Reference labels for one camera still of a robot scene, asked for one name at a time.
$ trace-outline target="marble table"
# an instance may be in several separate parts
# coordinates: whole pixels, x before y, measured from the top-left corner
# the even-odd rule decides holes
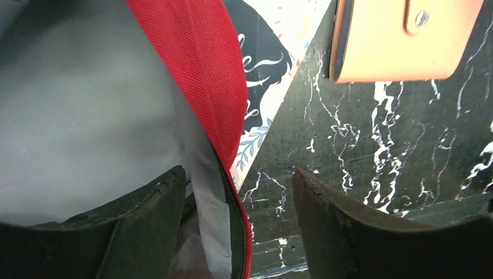
[[[327,4],[286,95],[266,104],[280,105],[275,118],[243,138],[263,142],[249,171],[238,171],[248,172],[240,196],[254,231],[254,275],[306,269],[291,191],[296,167],[402,217],[446,201],[459,209],[493,191],[493,2],[484,2],[451,78],[345,85],[327,78],[335,1]]]

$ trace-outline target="red fabric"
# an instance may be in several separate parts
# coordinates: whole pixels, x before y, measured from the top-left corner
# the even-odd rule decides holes
[[[127,2],[207,132],[234,187],[229,169],[240,143],[248,90],[238,35],[222,0]],[[243,208],[242,216],[248,278],[252,231]]]

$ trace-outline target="black zipper teeth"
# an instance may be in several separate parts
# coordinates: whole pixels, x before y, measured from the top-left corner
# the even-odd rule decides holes
[[[228,178],[228,175],[226,173],[226,170],[224,169],[223,165],[221,164],[221,160],[219,159],[219,156],[216,153],[216,150],[214,149],[214,154],[216,155],[217,159],[217,164],[219,165],[219,173],[221,174],[221,178],[223,180],[223,184],[226,188],[226,193],[232,198],[234,201],[234,209],[236,210],[237,216],[240,217],[240,223],[241,223],[241,238],[242,238],[242,254],[243,254],[243,259],[241,263],[241,271],[240,271],[240,279],[243,279],[245,277],[245,259],[247,258],[247,250],[245,249],[247,240],[245,236],[247,235],[247,232],[245,231],[245,222],[243,220],[243,214],[241,213],[240,205],[238,204],[238,201],[236,200],[236,196],[233,193],[233,187],[230,183],[230,180]]]

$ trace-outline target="orange wallet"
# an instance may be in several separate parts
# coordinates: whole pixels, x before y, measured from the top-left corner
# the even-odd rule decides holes
[[[483,0],[338,0],[335,83],[450,77]]]

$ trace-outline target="open bag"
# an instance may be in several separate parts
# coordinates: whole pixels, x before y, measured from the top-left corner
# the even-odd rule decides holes
[[[32,1],[0,32],[2,278],[249,277],[221,0]]]

